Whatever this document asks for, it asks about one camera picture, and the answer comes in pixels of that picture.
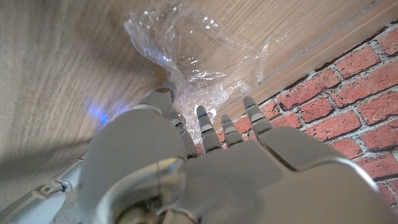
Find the robotic hand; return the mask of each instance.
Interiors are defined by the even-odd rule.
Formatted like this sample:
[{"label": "robotic hand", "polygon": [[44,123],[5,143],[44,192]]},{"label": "robotic hand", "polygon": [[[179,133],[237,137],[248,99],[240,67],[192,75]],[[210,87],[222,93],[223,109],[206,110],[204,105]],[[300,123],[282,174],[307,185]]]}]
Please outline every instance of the robotic hand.
[{"label": "robotic hand", "polygon": [[[250,97],[244,107],[257,141],[243,141],[224,115],[222,149],[199,106],[205,154],[198,155],[172,108],[173,92],[166,84],[110,122],[84,162],[66,172],[81,167],[85,223],[398,223],[365,171],[299,130],[273,128]],[[59,209],[75,186],[64,176],[51,194],[34,190],[46,209]],[[1,223],[37,223],[32,217],[44,210],[27,198],[6,208]]]}]

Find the brick wall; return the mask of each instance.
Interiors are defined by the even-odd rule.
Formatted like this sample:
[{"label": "brick wall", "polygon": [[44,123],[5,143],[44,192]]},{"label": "brick wall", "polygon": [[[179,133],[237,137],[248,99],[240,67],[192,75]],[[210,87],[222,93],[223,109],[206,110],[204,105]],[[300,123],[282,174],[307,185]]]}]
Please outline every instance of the brick wall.
[{"label": "brick wall", "polygon": [[[260,108],[274,126],[298,128],[355,161],[398,210],[397,52],[398,24],[389,24]],[[234,123],[244,139],[255,137],[246,115]]]}]

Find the plastic bag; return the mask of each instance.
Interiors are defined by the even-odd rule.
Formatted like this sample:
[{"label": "plastic bag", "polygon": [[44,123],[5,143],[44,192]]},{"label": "plastic bag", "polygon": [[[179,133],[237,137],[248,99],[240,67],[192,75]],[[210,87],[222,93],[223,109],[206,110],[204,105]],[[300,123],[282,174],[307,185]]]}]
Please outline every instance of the plastic bag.
[{"label": "plastic bag", "polygon": [[213,121],[263,80],[264,53],[228,35],[197,2],[147,1],[132,10],[124,27],[137,51],[169,72],[177,86],[174,107],[195,143],[201,139],[197,106]]}]

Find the wooden board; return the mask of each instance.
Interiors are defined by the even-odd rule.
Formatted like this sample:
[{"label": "wooden board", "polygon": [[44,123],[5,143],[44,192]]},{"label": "wooden board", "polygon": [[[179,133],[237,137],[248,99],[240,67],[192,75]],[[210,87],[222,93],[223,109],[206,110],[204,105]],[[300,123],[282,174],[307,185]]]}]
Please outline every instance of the wooden board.
[{"label": "wooden board", "polygon": [[[266,75],[309,49],[250,93],[263,101],[398,14],[395,1],[372,2],[202,3],[237,39],[258,49],[269,43]],[[165,80],[165,70],[139,55],[123,28],[136,4],[0,1],[0,210],[64,170],[107,119]],[[241,105],[223,112],[237,117]]]},{"label": "wooden board", "polygon": [[[315,11],[313,14],[309,13],[308,17],[312,17],[313,21],[298,22],[298,24],[305,24],[301,27],[302,30],[293,34],[289,40],[287,38],[290,35],[284,37],[280,42],[274,42],[274,46],[269,47],[268,63],[264,70],[264,76],[269,78],[251,90],[248,95],[253,97],[258,103],[267,100],[398,18],[398,2],[394,0],[376,2],[353,1],[352,3],[352,7],[355,7],[355,4],[364,3],[360,6],[364,6],[363,10],[354,11],[353,8],[347,9],[347,11],[337,8],[334,9],[336,10],[334,12],[333,10],[327,10],[329,13],[326,16],[332,15],[331,17],[323,17],[325,16],[323,11]],[[333,5],[335,4],[336,6],[344,5],[343,2],[333,3]],[[306,39],[311,39],[310,42],[312,44],[308,45],[308,42],[305,42],[307,41]],[[288,53],[286,51],[294,53],[285,57],[284,55]],[[237,118],[244,114],[242,97],[233,100],[219,114],[228,114],[231,118]],[[215,118],[216,129],[221,128],[220,122],[221,116],[218,115]]]}]

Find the robot finger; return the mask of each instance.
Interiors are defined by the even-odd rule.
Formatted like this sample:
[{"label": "robot finger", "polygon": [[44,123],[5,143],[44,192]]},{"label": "robot finger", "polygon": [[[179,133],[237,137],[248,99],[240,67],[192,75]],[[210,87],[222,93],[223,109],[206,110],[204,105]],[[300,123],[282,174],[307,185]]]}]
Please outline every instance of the robot finger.
[{"label": "robot finger", "polygon": [[234,123],[231,122],[231,119],[228,115],[224,114],[221,117],[221,125],[225,135],[225,142],[228,147],[244,141],[242,135],[238,132],[238,130],[236,130]]},{"label": "robot finger", "polygon": [[210,152],[214,149],[221,149],[220,140],[218,139],[217,133],[214,130],[213,125],[211,125],[211,121],[206,113],[206,109],[202,106],[198,106],[197,116],[199,120],[199,127],[205,153]]},{"label": "robot finger", "polygon": [[258,135],[260,135],[261,133],[264,133],[273,128],[273,125],[264,116],[260,108],[257,106],[256,102],[254,102],[254,100],[250,96],[246,96],[243,99],[243,105],[246,109],[246,113],[248,114],[251,126],[257,138]]}]

